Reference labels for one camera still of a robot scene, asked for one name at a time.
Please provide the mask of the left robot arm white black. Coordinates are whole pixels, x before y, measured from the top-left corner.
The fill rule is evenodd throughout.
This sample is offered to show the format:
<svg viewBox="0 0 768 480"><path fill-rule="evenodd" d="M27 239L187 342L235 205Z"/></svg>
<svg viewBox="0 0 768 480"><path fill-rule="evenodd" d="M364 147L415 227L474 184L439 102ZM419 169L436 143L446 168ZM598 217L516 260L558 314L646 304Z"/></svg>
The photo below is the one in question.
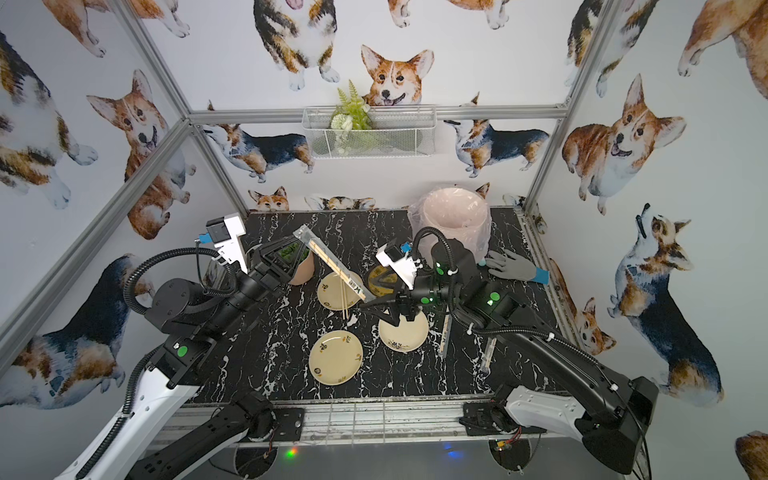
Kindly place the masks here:
<svg viewBox="0 0 768 480"><path fill-rule="evenodd" d="M216 251L180 248L143 262L123 289L131 310L167 338L137 363L122 407L62 479L181 479L225 447L248 437L272 440L279 420L261 394L239 394L209 420L155 452L146 450L167 421L201 388L201 369L226 330L262 300L278 295L293 279L307 248L293 236L256 248L249 262L226 264L229 289L205 290L201 283L172 279L149 307L136 299L140 277L151 267L187 255L215 257Z"/></svg>

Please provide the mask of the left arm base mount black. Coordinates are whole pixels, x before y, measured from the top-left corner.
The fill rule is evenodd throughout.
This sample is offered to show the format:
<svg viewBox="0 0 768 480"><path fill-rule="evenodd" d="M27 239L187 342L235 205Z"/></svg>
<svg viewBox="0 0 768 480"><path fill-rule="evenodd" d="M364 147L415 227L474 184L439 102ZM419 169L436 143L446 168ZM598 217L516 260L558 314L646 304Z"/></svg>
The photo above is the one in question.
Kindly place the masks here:
<svg viewBox="0 0 768 480"><path fill-rule="evenodd" d="M236 443L294 442L301 438L304 408L270 408L246 420L246 430L235 437Z"/></svg>

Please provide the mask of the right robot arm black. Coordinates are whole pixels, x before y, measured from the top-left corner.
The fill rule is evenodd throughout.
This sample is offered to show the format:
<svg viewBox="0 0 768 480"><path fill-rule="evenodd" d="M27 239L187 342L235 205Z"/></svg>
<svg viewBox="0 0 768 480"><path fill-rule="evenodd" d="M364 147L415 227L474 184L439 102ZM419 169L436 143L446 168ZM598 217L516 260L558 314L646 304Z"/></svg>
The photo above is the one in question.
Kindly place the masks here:
<svg viewBox="0 0 768 480"><path fill-rule="evenodd" d="M631 379L569 342L434 227L420 229L410 242L383 244L376 258L399 279L392 294L363 302L381 320L398 326L437 304L454 325L515 348L563 389L558 396L523 384L501 386L493 402L499 429L512 424L558 433L616 473L651 478L638 465L659 395L649 379Z"/></svg>

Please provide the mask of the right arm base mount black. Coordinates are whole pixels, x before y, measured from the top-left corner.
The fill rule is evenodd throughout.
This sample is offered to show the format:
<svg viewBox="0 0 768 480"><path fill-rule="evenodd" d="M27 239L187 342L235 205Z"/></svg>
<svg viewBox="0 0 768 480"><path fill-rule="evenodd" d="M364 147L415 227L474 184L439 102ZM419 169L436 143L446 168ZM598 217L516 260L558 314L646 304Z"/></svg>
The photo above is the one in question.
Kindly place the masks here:
<svg viewBox="0 0 768 480"><path fill-rule="evenodd" d="M511 419L503 409L492 402L468 402L462 406L458 419L468 436L543 434L545 429L521 426Z"/></svg>

